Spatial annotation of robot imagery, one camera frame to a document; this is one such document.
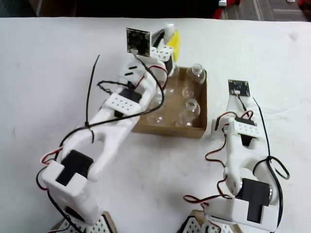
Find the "robotic arm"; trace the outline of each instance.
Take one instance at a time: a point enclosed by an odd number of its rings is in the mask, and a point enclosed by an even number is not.
[[[229,116],[221,121],[222,125],[229,124],[225,130],[227,162],[223,176],[233,197],[210,200],[204,209],[205,215],[224,224],[239,223],[274,232],[279,224],[280,199],[268,166],[266,163],[258,164],[267,158],[261,112],[249,95],[247,82],[229,80],[229,92],[228,112],[240,116],[247,108],[254,114],[249,119]]]
[[[172,37],[172,25],[169,28],[163,31],[167,31]],[[64,142],[61,162],[51,161],[42,174],[55,202],[72,217],[89,226],[93,226],[100,219],[104,210],[96,202],[88,184],[98,180],[100,173],[116,155],[118,147],[138,122],[140,114],[144,113],[152,98],[161,93],[164,100],[164,92],[160,88],[165,88],[167,78],[173,74],[175,68],[173,47],[157,45],[150,49],[149,57],[138,56],[149,52],[135,44],[137,41],[144,44],[146,32],[132,29],[127,29],[127,32],[128,47],[138,54],[121,70],[119,80],[131,83],[134,88],[117,88],[89,122],[90,127],[75,132]],[[118,120],[119,117],[126,116],[133,117]],[[104,143],[103,152],[96,160],[79,152],[83,146],[94,141]]]

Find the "open cardboard box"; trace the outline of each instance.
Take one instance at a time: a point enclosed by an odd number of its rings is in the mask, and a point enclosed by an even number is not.
[[[140,117],[138,123],[133,128],[135,133],[151,133],[164,136],[177,136],[177,137],[192,137],[201,138],[207,128],[207,79],[205,79],[200,96],[197,98],[201,107],[199,117],[193,122],[192,127],[177,127],[175,126],[178,120],[178,115],[185,106],[186,99],[183,98],[181,92],[184,86],[187,67],[179,68],[178,85],[174,90],[174,94],[166,97],[164,106],[164,120],[161,125],[149,124],[147,122],[147,115]],[[176,82],[174,78],[169,78],[168,85]]]

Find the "clear plastic bottle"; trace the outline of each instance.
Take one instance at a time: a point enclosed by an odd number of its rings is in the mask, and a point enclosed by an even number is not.
[[[178,116],[176,126],[191,127],[192,122],[200,115],[201,108],[199,103],[195,99],[189,99],[186,101],[185,107]]]
[[[162,98],[159,98],[159,96],[155,96],[153,98],[148,106],[148,109],[155,108],[161,104]],[[162,106],[155,110],[154,112],[147,114],[147,122],[149,124],[153,125],[163,125],[164,124],[164,113],[165,113],[165,107],[166,107],[166,101],[162,104]]]
[[[179,67],[175,64],[174,72],[172,76],[168,78],[168,82],[166,84],[166,97],[170,97],[175,93],[176,88],[179,83]]]
[[[194,64],[187,70],[182,95],[186,99],[197,98],[201,93],[202,84],[206,78],[203,67]]]

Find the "yellow object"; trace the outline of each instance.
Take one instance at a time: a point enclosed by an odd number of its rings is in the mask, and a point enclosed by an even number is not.
[[[180,47],[180,38],[178,31],[176,31],[174,35],[170,38],[170,40],[167,43],[167,46],[173,47],[173,59],[176,62],[179,56],[179,47]]]

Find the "white table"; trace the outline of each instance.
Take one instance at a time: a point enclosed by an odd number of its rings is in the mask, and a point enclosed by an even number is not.
[[[208,19],[1,18],[1,232],[45,232],[61,219],[35,184],[39,158],[85,121],[91,68],[116,78],[128,58],[125,28],[155,32],[176,24],[178,64],[208,70],[208,117],[223,112],[227,79],[248,80],[264,113],[271,152],[288,167],[277,232],[307,232],[311,220],[311,24]],[[106,96],[93,86],[90,114]],[[222,138],[201,140],[131,133],[94,187],[120,233],[172,233],[191,209],[184,194],[216,193],[222,177],[204,160]],[[225,151],[218,154],[225,158]]]

